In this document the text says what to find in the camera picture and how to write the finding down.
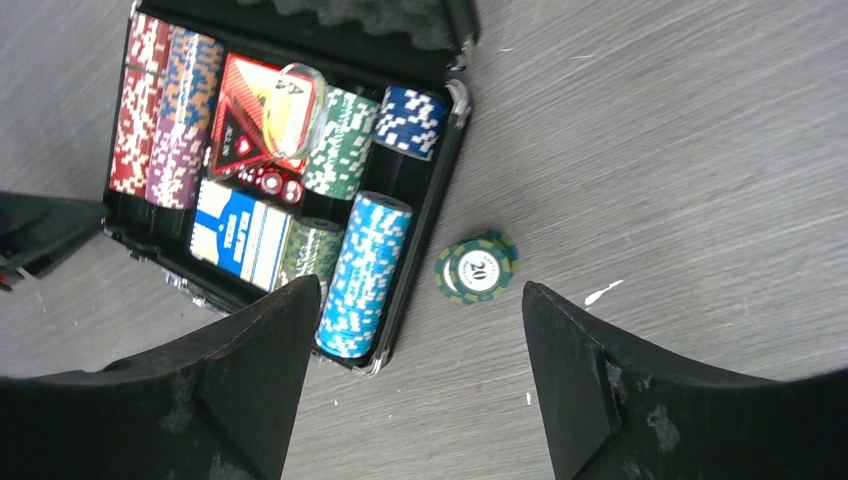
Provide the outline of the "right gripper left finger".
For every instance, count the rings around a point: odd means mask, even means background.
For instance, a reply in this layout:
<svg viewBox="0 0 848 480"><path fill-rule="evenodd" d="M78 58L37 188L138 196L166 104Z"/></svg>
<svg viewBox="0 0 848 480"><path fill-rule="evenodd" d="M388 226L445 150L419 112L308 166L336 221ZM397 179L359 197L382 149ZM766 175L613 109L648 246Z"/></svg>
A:
<svg viewBox="0 0 848 480"><path fill-rule="evenodd" d="M5 479L277 479L319 317L301 277L96 372L1 381Z"/></svg>

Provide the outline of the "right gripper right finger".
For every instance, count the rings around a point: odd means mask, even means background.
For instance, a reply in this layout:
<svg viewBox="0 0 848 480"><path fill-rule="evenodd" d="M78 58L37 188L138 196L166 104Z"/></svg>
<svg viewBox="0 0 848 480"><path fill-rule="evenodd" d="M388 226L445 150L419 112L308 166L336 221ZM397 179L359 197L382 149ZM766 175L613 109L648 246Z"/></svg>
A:
<svg viewBox="0 0 848 480"><path fill-rule="evenodd" d="M536 282L522 316L559 479L843 479L847 372L776 381L673 353Z"/></svg>

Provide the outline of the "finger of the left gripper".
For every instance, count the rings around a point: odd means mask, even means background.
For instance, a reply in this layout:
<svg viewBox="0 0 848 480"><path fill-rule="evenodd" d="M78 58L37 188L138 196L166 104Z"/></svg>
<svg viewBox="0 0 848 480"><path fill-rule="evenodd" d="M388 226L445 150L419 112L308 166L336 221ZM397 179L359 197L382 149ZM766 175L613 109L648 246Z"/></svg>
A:
<svg viewBox="0 0 848 480"><path fill-rule="evenodd" d="M97 201L1 193L1 280L42 278L102 230Z"/></svg>

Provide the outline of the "purple poker chip stack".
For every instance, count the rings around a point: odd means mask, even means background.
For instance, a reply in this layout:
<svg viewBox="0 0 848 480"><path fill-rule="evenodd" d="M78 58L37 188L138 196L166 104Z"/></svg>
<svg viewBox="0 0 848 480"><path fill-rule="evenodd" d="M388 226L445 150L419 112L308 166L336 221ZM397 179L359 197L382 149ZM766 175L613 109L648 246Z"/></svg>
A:
<svg viewBox="0 0 848 480"><path fill-rule="evenodd" d="M178 210L195 205L207 139L205 129L159 119L145 193L149 203Z"/></svg>

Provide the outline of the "blue playing card deck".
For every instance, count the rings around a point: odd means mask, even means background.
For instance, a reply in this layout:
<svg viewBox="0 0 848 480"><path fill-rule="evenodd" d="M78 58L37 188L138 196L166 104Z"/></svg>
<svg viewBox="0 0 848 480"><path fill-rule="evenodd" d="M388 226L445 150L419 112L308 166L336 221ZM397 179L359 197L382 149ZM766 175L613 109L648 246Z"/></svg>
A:
<svg viewBox="0 0 848 480"><path fill-rule="evenodd" d="M188 250L263 291L277 288L293 216L222 183L203 179Z"/></svg>

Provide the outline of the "dark green chip pile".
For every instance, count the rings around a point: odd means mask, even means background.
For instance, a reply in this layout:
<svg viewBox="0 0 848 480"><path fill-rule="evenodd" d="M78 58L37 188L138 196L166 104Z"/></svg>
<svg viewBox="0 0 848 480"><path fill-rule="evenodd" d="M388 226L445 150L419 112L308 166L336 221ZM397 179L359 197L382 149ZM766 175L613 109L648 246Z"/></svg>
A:
<svg viewBox="0 0 848 480"><path fill-rule="evenodd" d="M518 261L517 244L509 235L497 229L483 230L439 254L435 284L443 296L457 303L491 301L509 286Z"/></svg>

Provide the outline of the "red triangle all-in button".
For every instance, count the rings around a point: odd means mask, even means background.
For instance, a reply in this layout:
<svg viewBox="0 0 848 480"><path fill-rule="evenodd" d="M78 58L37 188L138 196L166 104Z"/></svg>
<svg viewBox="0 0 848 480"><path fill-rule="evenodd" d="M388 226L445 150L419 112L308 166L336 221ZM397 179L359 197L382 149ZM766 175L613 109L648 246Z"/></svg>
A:
<svg viewBox="0 0 848 480"><path fill-rule="evenodd" d="M236 100L223 98L214 121L208 177L228 178L271 160L262 132L248 111Z"/></svg>

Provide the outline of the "black poker chip case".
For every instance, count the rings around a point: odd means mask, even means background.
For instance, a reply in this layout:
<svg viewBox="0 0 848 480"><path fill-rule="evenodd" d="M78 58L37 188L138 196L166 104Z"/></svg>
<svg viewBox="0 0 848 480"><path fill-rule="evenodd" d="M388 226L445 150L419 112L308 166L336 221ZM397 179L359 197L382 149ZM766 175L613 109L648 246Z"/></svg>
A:
<svg viewBox="0 0 848 480"><path fill-rule="evenodd" d="M313 350L385 366L459 156L473 1L135 1L105 232L201 306L314 275Z"/></svg>

